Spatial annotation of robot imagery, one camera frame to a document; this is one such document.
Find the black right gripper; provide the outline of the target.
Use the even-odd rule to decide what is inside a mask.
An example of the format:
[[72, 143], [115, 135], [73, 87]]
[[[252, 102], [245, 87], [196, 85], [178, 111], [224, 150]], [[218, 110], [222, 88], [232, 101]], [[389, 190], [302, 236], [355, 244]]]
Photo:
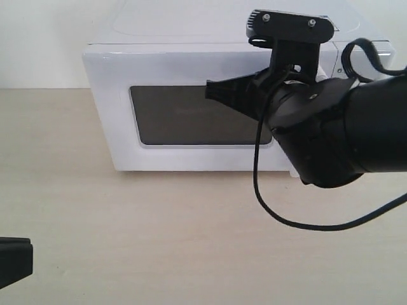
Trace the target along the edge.
[[343, 99], [356, 82], [354, 78], [326, 78], [307, 83], [284, 71], [270, 83], [268, 76], [257, 72], [207, 80], [205, 98], [258, 121], [258, 127], [322, 127], [343, 114]]

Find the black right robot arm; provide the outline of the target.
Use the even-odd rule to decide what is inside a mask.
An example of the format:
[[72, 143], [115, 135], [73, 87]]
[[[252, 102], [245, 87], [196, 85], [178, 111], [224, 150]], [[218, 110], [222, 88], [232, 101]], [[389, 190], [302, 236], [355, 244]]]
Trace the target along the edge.
[[205, 96], [262, 122], [306, 184], [334, 188], [406, 170], [404, 76], [357, 85], [263, 70], [208, 81]]

